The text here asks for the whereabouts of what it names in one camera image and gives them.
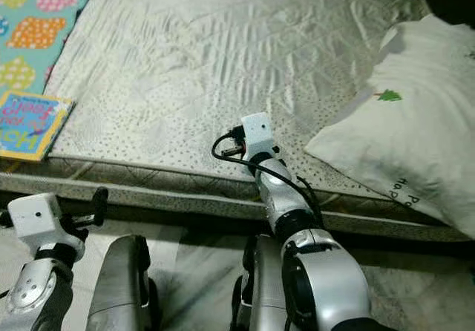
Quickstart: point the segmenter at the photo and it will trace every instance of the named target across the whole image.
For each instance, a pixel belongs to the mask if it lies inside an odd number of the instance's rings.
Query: pillowcase
[[[363,102],[306,152],[475,237],[475,32],[434,16],[401,23],[379,59]]]

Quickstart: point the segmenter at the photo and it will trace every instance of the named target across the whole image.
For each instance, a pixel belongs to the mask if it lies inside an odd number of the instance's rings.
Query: book cover
[[[0,98],[0,157],[41,161],[72,108],[69,99],[5,92]]]

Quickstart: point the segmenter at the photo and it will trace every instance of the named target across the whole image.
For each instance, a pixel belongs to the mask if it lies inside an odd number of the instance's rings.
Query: floor
[[[151,253],[149,275],[164,303],[162,330],[227,330],[231,294],[242,270],[246,238],[204,234],[176,226],[107,220],[86,242],[73,268],[74,299],[63,330],[83,331],[94,285],[108,245],[117,237],[141,234]],[[475,277],[467,260],[396,252],[350,250],[363,266],[373,315],[398,330],[466,331],[475,328]],[[27,248],[12,229],[0,230],[0,291],[11,288]],[[4,299],[0,300],[0,318]]]

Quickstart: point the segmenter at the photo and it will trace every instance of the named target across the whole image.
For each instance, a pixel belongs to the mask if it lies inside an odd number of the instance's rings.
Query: mattress
[[[3,162],[0,189],[85,199],[102,183],[117,203],[262,218],[252,178],[210,148],[266,111],[324,205],[400,220],[304,146],[364,86],[387,29],[427,13],[424,0],[90,0],[45,89],[76,108],[50,160]]]

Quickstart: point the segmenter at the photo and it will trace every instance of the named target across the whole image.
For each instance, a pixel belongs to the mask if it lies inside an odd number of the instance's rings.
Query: white pillow
[[[475,32],[428,16],[383,43],[373,94],[306,152],[475,237]]]

